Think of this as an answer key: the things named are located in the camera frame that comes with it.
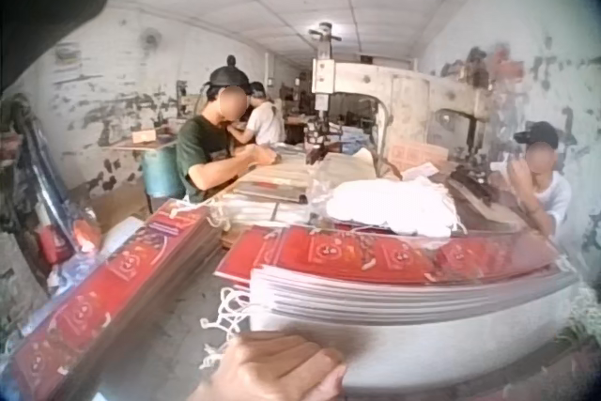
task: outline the stack of papers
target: stack of papers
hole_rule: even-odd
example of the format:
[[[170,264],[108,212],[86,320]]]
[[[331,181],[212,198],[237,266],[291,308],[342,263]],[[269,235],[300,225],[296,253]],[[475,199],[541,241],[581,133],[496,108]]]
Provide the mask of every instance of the stack of papers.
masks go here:
[[[347,356],[349,393],[476,378],[552,339],[577,276],[534,233],[434,240],[256,227],[216,274],[248,285],[251,328]]]
[[[74,399],[74,375],[89,372],[116,338],[141,324],[157,302],[221,249],[208,209],[167,201],[53,310],[15,349],[0,386],[15,399]]]

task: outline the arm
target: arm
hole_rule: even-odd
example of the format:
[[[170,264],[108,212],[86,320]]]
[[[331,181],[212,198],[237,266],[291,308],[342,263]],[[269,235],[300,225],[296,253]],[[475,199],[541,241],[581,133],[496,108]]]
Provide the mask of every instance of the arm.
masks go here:
[[[254,137],[254,131],[251,131],[248,128],[245,131],[239,131],[234,126],[227,126],[227,131],[229,131],[232,136],[236,138],[236,141],[242,145],[247,144]]]
[[[188,176],[199,190],[206,191],[236,177],[252,163],[254,153],[245,149],[231,159],[195,164],[188,170]]]
[[[522,206],[526,210],[528,216],[536,225],[536,228],[540,230],[545,237],[552,237],[555,235],[557,227],[555,218],[545,212],[541,203],[536,199],[534,192],[521,193],[519,195],[519,200],[522,202]]]
[[[206,191],[238,176],[251,164],[268,165],[276,159],[277,154],[268,147],[248,145],[231,159],[191,166],[188,176],[199,190]]]
[[[545,211],[541,203],[534,195],[532,186],[532,174],[528,164],[523,160],[511,161],[507,166],[509,179],[520,200],[523,209],[532,219],[534,225],[546,237],[552,237],[555,234],[558,222],[562,220],[567,204],[563,208],[562,217],[556,218],[554,215]]]

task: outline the machine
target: machine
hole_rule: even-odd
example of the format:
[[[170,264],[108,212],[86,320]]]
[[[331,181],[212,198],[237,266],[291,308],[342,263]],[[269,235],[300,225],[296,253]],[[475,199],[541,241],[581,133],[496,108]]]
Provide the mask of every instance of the machine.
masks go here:
[[[428,131],[441,111],[469,119],[467,145],[471,152],[482,147],[484,123],[492,108],[486,90],[412,70],[337,62],[332,57],[331,42],[340,38],[331,34],[331,24],[321,23],[310,33],[318,38],[312,83],[321,121],[317,131],[324,135],[328,131],[325,118],[330,95],[355,93],[376,98],[383,107],[378,109],[377,118],[380,157],[386,158],[387,147],[393,141],[426,143]],[[317,147],[323,141],[314,139],[313,144]]]

